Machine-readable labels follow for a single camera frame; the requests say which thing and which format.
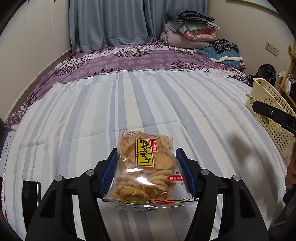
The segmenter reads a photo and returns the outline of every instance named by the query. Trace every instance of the mattress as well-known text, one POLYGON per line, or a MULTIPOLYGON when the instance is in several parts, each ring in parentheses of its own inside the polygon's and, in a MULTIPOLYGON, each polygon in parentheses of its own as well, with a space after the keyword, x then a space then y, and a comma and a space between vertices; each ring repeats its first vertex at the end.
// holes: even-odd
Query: mattress
MULTIPOLYGON (((174 138, 190 159, 215 175, 242 177, 269 227, 282 210, 286 165, 262 125, 245 107, 251 88, 224 70, 118 71, 57 83, 32 104, 7 157, 5 209, 25 238, 22 181, 39 181, 42 195, 55 176, 94 168, 116 147, 122 130, 174 138)), ((196 205, 131 212, 98 200, 111 240, 184 240, 196 205)), ((218 197, 212 238, 221 219, 218 197)), ((75 225, 84 239, 78 198, 75 225)))

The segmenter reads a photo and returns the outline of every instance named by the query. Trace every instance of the plastic basket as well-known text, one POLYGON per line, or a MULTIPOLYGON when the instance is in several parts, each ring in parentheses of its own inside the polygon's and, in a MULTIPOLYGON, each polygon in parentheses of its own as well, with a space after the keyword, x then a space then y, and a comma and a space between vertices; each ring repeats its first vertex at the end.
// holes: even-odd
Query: plastic basket
MULTIPOLYGON (((254 79, 250 96, 254 97, 258 101, 279 108, 292 116, 296 116, 295 112, 289 106, 287 101, 265 79, 254 79)), ((293 137, 294 135, 271 119, 269 119, 269 125, 266 125, 262 118, 253 111, 249 98, 246 106, 267 130, 268 134, 271 136, 277 148, 279 149, 282 157, 288 157, 291 154, 292 146, 296 141, 296 138, 293 137)))

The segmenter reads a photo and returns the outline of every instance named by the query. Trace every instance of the plastic packaging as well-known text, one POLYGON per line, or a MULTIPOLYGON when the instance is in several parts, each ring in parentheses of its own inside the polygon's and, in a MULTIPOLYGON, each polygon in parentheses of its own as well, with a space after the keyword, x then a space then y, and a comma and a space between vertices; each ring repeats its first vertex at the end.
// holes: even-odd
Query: plastic packaging
POLYGON ((111 206, 132 210, 141 205, 149 209, 195 201, 188 192, 183 170, 173 155, 171 137, 124 131, 119 135, 117 150, 119 160, 114 179, 103 199, 118 203, 111 206))

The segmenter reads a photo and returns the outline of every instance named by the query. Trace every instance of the folded blanket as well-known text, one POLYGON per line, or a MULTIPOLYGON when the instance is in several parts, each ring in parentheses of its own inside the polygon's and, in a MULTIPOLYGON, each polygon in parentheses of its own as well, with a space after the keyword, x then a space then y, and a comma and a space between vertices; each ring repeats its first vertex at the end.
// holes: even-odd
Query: folded blanket
POLYGON ((203 50, 196 49, 195 52, 210 58, 212 61, 216 63, 221 63, 225 60, 231 60, 231 61, 243 60, 242 57, 239 55, 239 53, 237 53, 235 50, 228 50, 222 53, 217 53, 216 49, 213 46, 209 46, 207 48, 204 48, 203 50))
POLYGON ((199 23, 199 22, 184 22, 184 23, 177 23, 174 20, 169 20, 167 23, 167 26, 176 32, 184 33, 185 31, 194 31, 194 30, 200 30, 204 28, 220 28, 218 25, 214 24, 211 21, 208 21, 207 23, 199 23))
POLYGON ((231 43, 229 40, 227 39, 217 39, 213 42, 210 43, 211 46, 213 46, 216 50, 217 53, 222 53, 224 51, 228 51, 228 50, 234 50, 237 53, 239 52, 239 48, 237 46, 237 44, 231 43))
POLYGON ((214 21, 215 19, 206 14, 186 9, 172 9, 167 11, 167 18, 176 22, 182 23, 185 21, 198 21, 200 23, 207 23, 207 21, 214 21))
POLYGON ((169 46, 188 49, 203 49, 210 45, 209 42, 191 41, 179 32, 174 33, 167 25, 165 25, 165 32, 160 36, 160 40, 169 46))
POLYGON ((214 41, 217 36, 217 32, 213 28, 204 28, 194 31, 185 31, 183 35, 192 41, 214 41))
POLYGON ((235 69, 244 69, 246 67, 246 65, 242 61, 225 60, 225 61, 222 61, 221 64, 224 64, 229 68, 235 68, 235 69))

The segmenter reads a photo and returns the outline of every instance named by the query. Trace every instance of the purple floral bedspread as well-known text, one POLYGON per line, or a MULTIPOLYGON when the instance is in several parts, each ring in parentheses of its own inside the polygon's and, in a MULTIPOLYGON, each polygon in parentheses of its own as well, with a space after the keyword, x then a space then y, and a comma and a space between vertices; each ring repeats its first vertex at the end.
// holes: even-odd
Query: purple floral bedspread
POLYGON ((5 127, 20 123, 28 107, 43 96, 57 82, 70 81, 118 70, 143 69, 222 69, 230 71, 230 78, 248 84, 243 73, 223 64, 218 64, 191 49, 169 47, 159 41, 141 45, 122 45, 105 47, 100 50, 83 53, 76 51, 48 73, 30 93, 21 109, 12 114, 5 127))

